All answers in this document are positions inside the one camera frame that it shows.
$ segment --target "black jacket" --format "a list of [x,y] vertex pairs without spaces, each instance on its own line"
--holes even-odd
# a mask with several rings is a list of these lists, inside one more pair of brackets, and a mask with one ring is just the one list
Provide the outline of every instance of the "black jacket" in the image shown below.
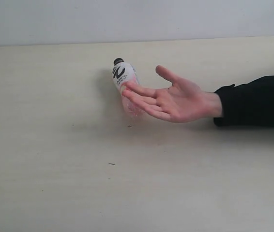
[[217,126],[274,127],[274,76],[265,76],[240,86],[224,86],[216,91],[223,105]]

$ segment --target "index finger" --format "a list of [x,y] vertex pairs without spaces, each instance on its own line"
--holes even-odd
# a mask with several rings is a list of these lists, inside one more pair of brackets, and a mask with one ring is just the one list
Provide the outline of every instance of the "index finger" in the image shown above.
[[155,89],[144,88],[134,82],[127,82],[125,85],[133,92],[139,94],[140,96],[155,98]]

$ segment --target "bottle label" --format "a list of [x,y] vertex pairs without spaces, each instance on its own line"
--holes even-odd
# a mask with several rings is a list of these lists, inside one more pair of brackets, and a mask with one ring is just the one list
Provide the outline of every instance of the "bottle label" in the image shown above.
[[123,84],[127,81],[135,81],[137,84],[139,84],[135,69],[129,63],[121,62],[114,66],[112,75],[113,83],[120,92],[122,92],[125,89]]

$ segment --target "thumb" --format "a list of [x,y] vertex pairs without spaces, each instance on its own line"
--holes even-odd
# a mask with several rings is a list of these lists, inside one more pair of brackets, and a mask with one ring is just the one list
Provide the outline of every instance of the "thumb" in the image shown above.
[[155,71],[157,74],[159,74],[165,80],[170,81],[172,84],[175,84],[179,79],[176,74],[161,65],[158,65]]

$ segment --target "wrist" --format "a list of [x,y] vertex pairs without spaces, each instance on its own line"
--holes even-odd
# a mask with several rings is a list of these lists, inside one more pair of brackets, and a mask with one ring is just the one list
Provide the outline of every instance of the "wrist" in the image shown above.
[[223,107],[219,95],[205,93],[207,117],[223,117]]

